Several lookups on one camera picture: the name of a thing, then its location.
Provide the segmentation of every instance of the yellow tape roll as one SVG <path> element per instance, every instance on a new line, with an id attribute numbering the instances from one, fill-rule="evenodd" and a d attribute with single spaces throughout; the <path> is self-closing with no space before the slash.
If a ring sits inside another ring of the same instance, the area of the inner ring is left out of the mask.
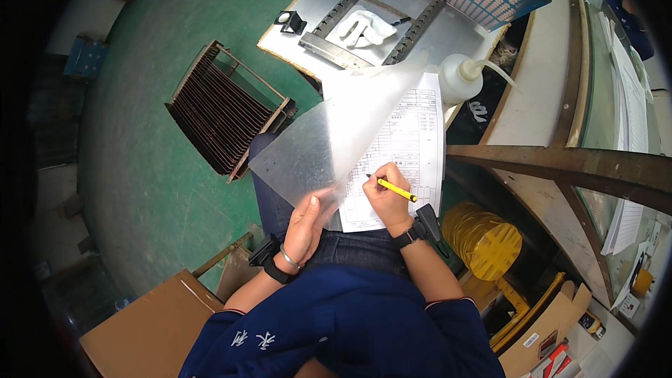
<path id="1" fill-rule="evenodd" d="M 470 201 L 446 212 L 441 232 L 474 276 L 484 281 L 502 277 L 516 261 L 523 242 L 515 226 Z"/>

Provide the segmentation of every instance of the plastic squeeze bottle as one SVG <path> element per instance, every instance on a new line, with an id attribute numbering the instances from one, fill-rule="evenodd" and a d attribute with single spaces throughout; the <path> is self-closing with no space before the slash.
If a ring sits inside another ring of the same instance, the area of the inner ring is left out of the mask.
<path id="1" fill-rule="evenodd" d="M 439 87 L 442 101 L 447 106 L 453 106 L 478 95 L 483 88 L 483 74 L 481 73 L 483 66 L 490 67 L 516 88 L 513 79 L 489 60 L 475 61 L 464 54 L 451 54 L 439 65 Z"/>

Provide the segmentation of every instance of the jeans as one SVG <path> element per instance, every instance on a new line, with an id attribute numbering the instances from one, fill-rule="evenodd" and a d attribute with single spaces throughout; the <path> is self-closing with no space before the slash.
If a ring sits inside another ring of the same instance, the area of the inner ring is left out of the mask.
<path id="1" fill-rule="evenodd" d="M 252 160 L 277 136 L 275 133 L 262 133 L 254 138 L 250 145 L 249 159 Z M 264 233 L 272 233 L 280 241 L 284 241 L 294 207 L 254 172 L 252 179 Z M 387 230 L 357 233 L 322 230 L 320 244 L 308 261 L 307 268 L 328 264 L 371 268 L 405 279 L 410 278 L 404 259 L 393 247 L 392 237 Z"/>

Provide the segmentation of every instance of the glass display case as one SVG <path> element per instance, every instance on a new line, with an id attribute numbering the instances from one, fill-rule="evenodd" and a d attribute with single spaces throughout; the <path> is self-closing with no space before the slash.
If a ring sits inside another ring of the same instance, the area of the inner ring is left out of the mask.
<path id="1" fill-rule="evenodd" d="M 643 72 L 643 65 L 630 53 L 630 42 L 613 10 L 605 0 L 584 0 L 588 18 L 590 43 L 590 74 L 587 107 L 579 146 L 593 149 L 617 149 L 618 114 L 617 91 L 620 80 L 611 62 L 611 50 L 605 30 L 602 28 L 600 13 L 614 21 L 614 32 L 626 51 L 637 72 Z M 649 153 L 660 154 L 660 135 L 652 103 L 646 103 L 646 118 L 649 134 Z M 609 234 L 614 215 L 617 212 L 618 198 L 576 187 L 576 194 L 589 214 L 593 227 L 603 244 Z M 605 257 L 614 298 L 623 289 L 628 278 L 639 244 L 646 239 L 646 225 L 649 219 L 660 221 L 660 214 L 654 209 L 644 207 L 642 220 L 636 239 L 627 248 L 616 255 Z"/>

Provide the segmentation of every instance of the blue shirt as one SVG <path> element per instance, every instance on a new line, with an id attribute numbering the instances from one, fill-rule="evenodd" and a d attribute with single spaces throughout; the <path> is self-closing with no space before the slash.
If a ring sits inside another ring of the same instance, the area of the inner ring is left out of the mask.
<path id="1" fill-rule="evenodd" d="M 628 40 L 630 40 L 630 45 L 637 50 L 642 61 L 651 58 L 653 56 L 653 46 L 651 46 L 649 38 L 646 37 L 646 29 L 643 28 L 637 16 L 623 9 L 623 0 L 606 1 L 621 22 L 621 25 L 628 36 Z"/>
<path id="2" fill-rule="evenodd" d="M 320 266 L 246 315 L 213 314 L 179 376 L 292 377 L 316 357 L 343 378 L 504 377 L 470 299 L 425 305 L 393 274 Z"/>

